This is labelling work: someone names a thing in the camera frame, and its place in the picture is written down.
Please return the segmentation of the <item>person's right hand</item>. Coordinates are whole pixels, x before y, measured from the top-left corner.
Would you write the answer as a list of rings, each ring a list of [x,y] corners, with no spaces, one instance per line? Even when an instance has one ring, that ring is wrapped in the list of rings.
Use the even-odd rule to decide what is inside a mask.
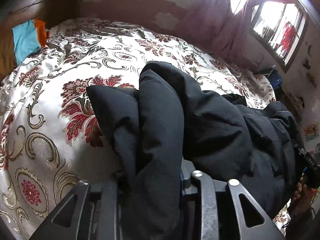
[[[300,181],[296,185],[296,190],[293,193],[291,201],[294,202],[300,198],[302,198],[302,200],[306,200],[307,202],[311,202],[313,198],[313,191],[305,184],[305,179],[303,177],[300,178]]]

